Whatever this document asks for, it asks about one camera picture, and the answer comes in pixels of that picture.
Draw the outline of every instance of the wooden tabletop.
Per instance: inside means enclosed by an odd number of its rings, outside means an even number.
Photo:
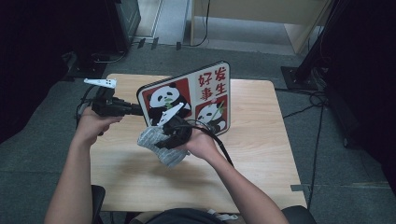
[[[137,103],[139,87],[166,77],[111,74],[115,96]],[[103,186],[103,211],[162,211],[176,207],[238,213],[216,172],[205,161],[186,157],[174,168],[139,147],[143,117],[125,116],[92,146],[92,184]],[[235,168],[280,208],[306,206],[274,86],[263,80],[231,80],[231,127],[222,134]]]

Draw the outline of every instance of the panda illustration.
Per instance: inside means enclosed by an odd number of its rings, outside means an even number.
[[[220,103],[206,105],[198,114],[198,121],[209,124],[215,129],[215,133],[220,132],[226,126],[224,117],[222,116],[223,108],[219,108]]]
[[[148,95],[147,99],[149,101],[148,116],[151,125],[157,125],[163,112],[179,103],[183,103],[184,107],[177,112],[178,116],[184,119],[191,111],[190,103],[180,94],[174,82],[168,86],[160,87],[154,93]]]

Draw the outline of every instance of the red chinese character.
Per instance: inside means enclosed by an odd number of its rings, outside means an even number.
[[[210,96],[212,96],[212,91],[210,90],[210,88],[204,88],[202,90],[202,100],[207,100]]]
[[[215,71],[217,81],[222,81],[225,79],[225,71],[226,69],[224,67],[220,67],[217,71]]]
[[[198,78],[200,87],[204,86],[204,84],[209,85],[210,80],[212,80],[212,73],[208,72],[208,73],[204,73],[204,75],[200,75]]]
[[[216,95],[220,95],[220,94],[226,92],[224,86],[225,86],[225,84],[223,84],[223,83],[218,84],[218,86],[216,87],[216,91],[218,92],[218,94],[216,94]]]

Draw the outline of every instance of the table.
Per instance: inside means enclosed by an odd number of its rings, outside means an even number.
[[[139,87],[166,77],[111,74],[115,96],[137,103]],[[175,207],[238,213],[213,168],[194,156],[174,168],[136,144],[146,129],[143,117],[125,116],[92,146],[92,184],[103,186],[103,211],[162,211]],[[270,81],[231,80],[231,128],[222,134],[235,168],[265,191],[280,208],[306,206],[290,143]]]
[[[331,6],[332,0],[216,0],[210,2],[209,17],[284,23],[294,51],[301,53],[315,27],[324,25]],[[194,17],[206,17],[206,12],[207,0],[192,0],[191,45],[196,44]]]

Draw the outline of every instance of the person's right arm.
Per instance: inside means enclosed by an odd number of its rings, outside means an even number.
[[[274,201],[225,160],[211,137],[194,129],[191,140],[180,148],[215,169],[246,223],[288,223]]]

